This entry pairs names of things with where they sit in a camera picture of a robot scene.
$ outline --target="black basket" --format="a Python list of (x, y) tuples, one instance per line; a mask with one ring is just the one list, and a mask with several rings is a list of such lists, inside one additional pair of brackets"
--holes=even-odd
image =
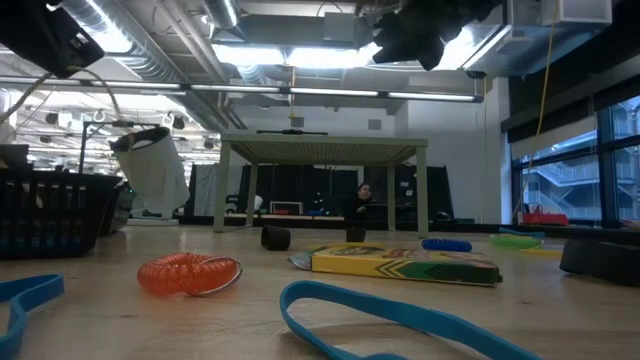
[(116, 176), (0, 170), (0, 259), (93, 249)]

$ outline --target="blue rubber band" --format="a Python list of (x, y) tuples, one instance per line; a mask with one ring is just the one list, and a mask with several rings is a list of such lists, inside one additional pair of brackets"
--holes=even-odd
[(364, 313), (395, 321), (412, 329), (458, 341), (496, 360), (539, 360), (536, 355), (475, 326), (474, 324), (436, 310), (362, 294), (337, 286), (313, 281), (298, 281), (287, 286), (280, 295), (280, 311), (291, 331), (304, 341), (323, 351), (334, 360), (406, 360), (395, 354), (376, 354), (360, 357), (331, 346), (296, 322), (287, 312), (298, 299), (329, 301)]
[(10, 302), (9, 325), (0, 337), (0, 360), (12, 359), (22, 346), (27, 311), (64, 293), (62, 275), (42, 275), (0, 282), (0, 302)]

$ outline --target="yellow crayon box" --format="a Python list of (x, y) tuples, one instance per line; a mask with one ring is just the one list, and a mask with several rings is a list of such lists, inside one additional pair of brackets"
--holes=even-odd
[(319, 246), (289, 258), (304, 270), (392, 279), (495, 286), (500, 269), (481, 253), (391, 249), (380, 244)]

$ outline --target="table leg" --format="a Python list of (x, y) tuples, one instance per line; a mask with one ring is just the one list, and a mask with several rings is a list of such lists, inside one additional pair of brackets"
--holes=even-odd
[(416, 148), (416, 166), (418, 177), (418, 237), (429, 235), (429, 197), (427, 194), (427, 148)]
[(229, 184), (229, 161), (231, 159), (231, 144), (222, 142), (220, 149), (220, 162), (218, 163), (218, 176), (216, 181), (216, 208), (214, 209), (213, 231), (224, 230), (224, 215), (227, 200), (227, 186)]
[(387, 166), (387, 223), (389, 231), (396, 231), (396, 167)]
[(251, 163), (251, 175), (249, 175), (249, 196), (247, 197), (247, 226), (253, 226), (253, 213), (255, 212), (256, 188), (258, 187), (258, 163)]

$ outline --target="black partition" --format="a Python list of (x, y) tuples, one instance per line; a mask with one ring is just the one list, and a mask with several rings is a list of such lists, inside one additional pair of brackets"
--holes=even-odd
[[(399, 165), (396, 167), (396, 220), (399, 222), (415, 222), (415, 205), (417, 199), (417, 178), (415, 165)], [(382, 167), (365, 167), (364, 179), (371, 185), (372, 196), (379, 203), (387, 203), (387, 169)], [(455, 217), (449, 187), (449, 174), (446, 166), (427, 167), (427, 193), (429, 219), (436, 219), (438, 213)]]
[[(251, 166), (242, 170), (238, 212), (246, 211)], [(334, 170), (312, 165), (260, 165), (256, 194), (264, 200), (262, 209), (270, 209), (272, 201), (302, 202), (307, 214), (322, 199), (330, 215), (338, 214), (340, 204), (358, 188), (358, 172)]]

